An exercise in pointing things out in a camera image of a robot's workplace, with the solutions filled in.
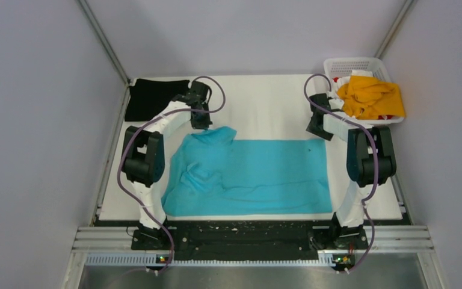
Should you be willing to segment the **cyan t shirt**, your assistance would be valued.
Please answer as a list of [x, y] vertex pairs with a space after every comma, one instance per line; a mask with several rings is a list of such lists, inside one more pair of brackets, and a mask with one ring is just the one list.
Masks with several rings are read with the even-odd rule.
[[238, 140], [224, 126], [184, 137], [162, 197], [172, 217], [332, 211], [325, 143]]

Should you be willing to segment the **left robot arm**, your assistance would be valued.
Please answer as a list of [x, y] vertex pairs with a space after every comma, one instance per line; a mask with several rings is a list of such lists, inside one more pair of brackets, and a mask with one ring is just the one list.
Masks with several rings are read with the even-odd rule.
[[121, 172], [132, 183], [140, 205], [140, 224], [134, 231], [133, 249], [165, 249], [169, 233], [161, 228], [166, 215], [161, 202], [165, 170], [165, 141], [186, 123], [207, 129], [212, 123], [207, 111], [211, 88], [202, 82], [138, 79], [130, 88], [125, 112], [126, 128]]

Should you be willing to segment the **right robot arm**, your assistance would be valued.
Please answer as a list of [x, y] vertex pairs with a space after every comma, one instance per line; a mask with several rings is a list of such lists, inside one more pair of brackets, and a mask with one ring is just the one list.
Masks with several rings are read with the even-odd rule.
[[363, 232], [365, 209], [379, 186], [396, 173], [392, 135], [388, 126], [360, 125], [331, 109], [325, 93], [308, 97], [312, 116], [307, 132], [326, 141], [338, 137], [346, 143], [346, 172], [350, 184], [331, 218], [327, 246], [351, 247], [366, 240]]

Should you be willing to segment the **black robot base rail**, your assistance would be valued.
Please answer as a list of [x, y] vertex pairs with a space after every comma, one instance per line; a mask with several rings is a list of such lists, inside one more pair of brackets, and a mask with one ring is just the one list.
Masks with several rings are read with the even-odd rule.
[[168, 221], [167, 230], [140, 227], [132, 250], [174, 250], [176, 261], [316, 260], [323, 251], [366, 249], [363, 228], [339, 229], [332, 221]]

